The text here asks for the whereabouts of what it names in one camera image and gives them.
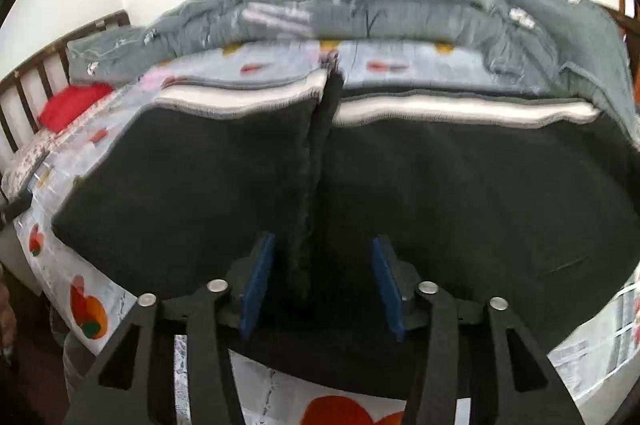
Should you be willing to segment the black pants white waistband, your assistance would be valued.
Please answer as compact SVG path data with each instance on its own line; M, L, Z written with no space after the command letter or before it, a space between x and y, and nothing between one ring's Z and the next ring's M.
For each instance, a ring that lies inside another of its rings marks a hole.
M188 295L273 238L256 327L274 367L403 393L416 340L390 330L375 240L452 296L506 298L544 351L639 261L639 155L579 100L348 89L314 72L240 88L172 80L52 220L134 294Z

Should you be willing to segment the fruit print bed sheet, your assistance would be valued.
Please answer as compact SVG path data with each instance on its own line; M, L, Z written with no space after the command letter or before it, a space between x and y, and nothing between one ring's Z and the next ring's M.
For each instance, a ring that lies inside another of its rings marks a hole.
M62 142L43 159L22 189L34 192L32 207L14 229L26 261L44 295L58 312L52 332L69 353L94 358L111 337L134 297L53 235L55 211L73 188L106 155L119 133L171 77L220 78L231 85L272 85L305 79L319 70L316 42L249 44L212 50L148 70L93 104L66 129ZM579 325L550 353L550 360L575 399L586 423L603 424L630 396L639 379L639 275L591 320Z

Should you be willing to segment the black smartphone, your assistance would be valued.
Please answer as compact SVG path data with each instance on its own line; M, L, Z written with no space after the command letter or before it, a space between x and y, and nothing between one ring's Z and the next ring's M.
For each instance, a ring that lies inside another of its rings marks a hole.
M9 223L22 215L32 205L32 192L24 191L20 195L11 200L11 202L3 205L0 210L1 226L5 227Z

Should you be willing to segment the floral patchwork quilt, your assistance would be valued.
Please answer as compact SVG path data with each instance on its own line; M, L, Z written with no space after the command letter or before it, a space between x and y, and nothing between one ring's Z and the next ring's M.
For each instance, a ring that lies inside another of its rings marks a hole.
M1 190L8 200L17 197L43 159L57 148L62 140L62 134L41 129L17 150L9 160L6 170L2 172Z

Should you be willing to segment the red pillow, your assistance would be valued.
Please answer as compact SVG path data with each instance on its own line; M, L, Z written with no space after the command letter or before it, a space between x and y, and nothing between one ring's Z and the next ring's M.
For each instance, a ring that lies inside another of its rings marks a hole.
M47 101L38 122L43 128L59 133L113 91L114 89L107 84L69 85Z

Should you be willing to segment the dark wooden headboard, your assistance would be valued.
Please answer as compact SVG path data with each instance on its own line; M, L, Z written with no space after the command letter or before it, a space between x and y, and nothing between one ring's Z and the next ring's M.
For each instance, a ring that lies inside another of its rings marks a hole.
M80 26L46 44L1 79L1 162L7 162L40 129L46 103L70 82L67 44L116 26L130 24L126 10Z

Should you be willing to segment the grey quilted comforter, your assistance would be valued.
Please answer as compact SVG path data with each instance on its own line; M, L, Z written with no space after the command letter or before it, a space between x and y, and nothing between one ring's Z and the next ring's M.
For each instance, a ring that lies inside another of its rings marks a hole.
M149 68L229 44L412 40L477 52L486 76L463 86L577 98L631 137L639 122L629 56L612 16L590 0L186 0L151 24L104 30L66 47L74 84L124 85Z

